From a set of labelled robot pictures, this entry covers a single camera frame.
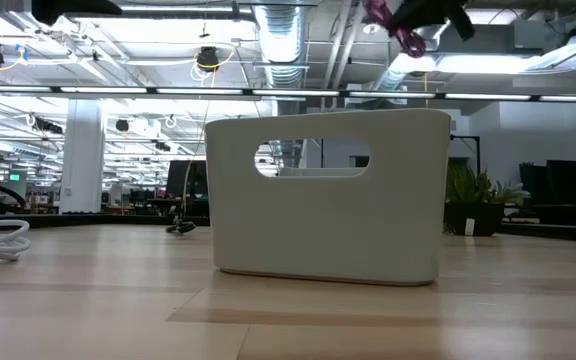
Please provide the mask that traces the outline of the white plastic handled bin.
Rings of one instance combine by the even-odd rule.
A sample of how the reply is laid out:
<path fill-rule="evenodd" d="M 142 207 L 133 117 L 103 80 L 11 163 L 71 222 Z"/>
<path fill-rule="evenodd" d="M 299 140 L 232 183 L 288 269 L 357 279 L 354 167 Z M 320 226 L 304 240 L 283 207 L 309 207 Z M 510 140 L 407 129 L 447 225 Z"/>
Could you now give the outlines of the white plastic handled bin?
<path fill-rule="evenodd" d="M 423 285 L 439 273 L 451 119 L 397 109 L 226 119 L 206 128 L 215 265 L 226 272 Z M 269 140 L 355 138 L 363 168 L 268 177 Z"/>

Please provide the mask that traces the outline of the white building pillar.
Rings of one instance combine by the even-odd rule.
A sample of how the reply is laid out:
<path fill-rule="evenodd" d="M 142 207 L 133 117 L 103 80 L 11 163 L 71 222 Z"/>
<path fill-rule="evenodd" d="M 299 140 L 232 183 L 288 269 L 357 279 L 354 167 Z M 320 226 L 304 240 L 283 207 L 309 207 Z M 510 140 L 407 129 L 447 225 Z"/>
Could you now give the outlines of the white building pillar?
<path fill-rule="evenodd" d="M 96 100 L 68 102 L 60 213 L 101 210 L 107 119 Z"/>

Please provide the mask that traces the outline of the silver ventilation duct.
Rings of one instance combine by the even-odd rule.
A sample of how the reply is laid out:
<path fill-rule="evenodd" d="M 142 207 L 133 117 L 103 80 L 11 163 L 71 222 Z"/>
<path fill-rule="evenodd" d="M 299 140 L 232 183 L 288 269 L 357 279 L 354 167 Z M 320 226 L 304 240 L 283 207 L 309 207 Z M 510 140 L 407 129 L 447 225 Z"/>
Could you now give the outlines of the silver ventilation duct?
<path fill-rule="evenodd" d="M 267 87 L 297 89 L 303 85 L 305 11 L 294 6 L 262 5 L 253 8 L 259 26 L 259 45 Z"/>

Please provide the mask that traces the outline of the potted green succulent plant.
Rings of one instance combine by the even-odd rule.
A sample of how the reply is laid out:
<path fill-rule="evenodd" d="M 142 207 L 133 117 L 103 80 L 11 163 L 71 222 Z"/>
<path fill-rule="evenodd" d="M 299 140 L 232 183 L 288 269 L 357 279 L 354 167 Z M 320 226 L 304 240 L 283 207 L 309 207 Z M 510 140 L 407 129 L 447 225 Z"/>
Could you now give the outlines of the potted green succulent plant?
<path fill-rule="evenodd" d="M 522 183 L 493 183 L 486 173 L 465 165 L 447 170 L 444 230 L 455 235 L 488 237 L 501 226 L 507 205 L 521 206 L 530 193 Z"/>

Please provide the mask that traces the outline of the black computer monitor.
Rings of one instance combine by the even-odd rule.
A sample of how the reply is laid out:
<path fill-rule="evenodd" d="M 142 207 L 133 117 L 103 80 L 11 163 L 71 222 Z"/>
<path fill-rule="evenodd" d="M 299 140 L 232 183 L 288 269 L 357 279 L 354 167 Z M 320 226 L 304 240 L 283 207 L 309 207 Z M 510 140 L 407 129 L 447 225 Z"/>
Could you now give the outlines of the black computer monitor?
<path fill-rule="evenodd" d="M 208 196 L 205 160 L 174 160 L 170 162 L 166 193 L 175 197 Z"/>
<path fill-rule="evenodd" d="M 536 205 L 576 205 L 576 161 L 547 160 L 519 165 L 523 189 Z"/>

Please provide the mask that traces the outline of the long LED light bar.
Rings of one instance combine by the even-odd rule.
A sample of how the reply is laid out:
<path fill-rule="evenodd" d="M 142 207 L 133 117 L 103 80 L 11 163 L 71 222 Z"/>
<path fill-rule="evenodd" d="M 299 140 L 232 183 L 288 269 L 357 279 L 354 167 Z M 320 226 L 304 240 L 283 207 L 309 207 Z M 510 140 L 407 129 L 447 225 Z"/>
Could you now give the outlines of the long LED light bar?
<path fill-rule="evenodd" d="M 360 99 L 360 100 L 440 100 L 440 101 L 502 101 L 573 103 L 576 95 L 454 93 L 454 92 L 385 92 L 349 90 L 256 89 L 219 87 L 120 87 L 120 86 L 39 86 L 0 85 L 0 94 L 7 96 L 66 98 L 162 98 L 199 100 L 237 100 L 269 98 L 271 100 Z"/>

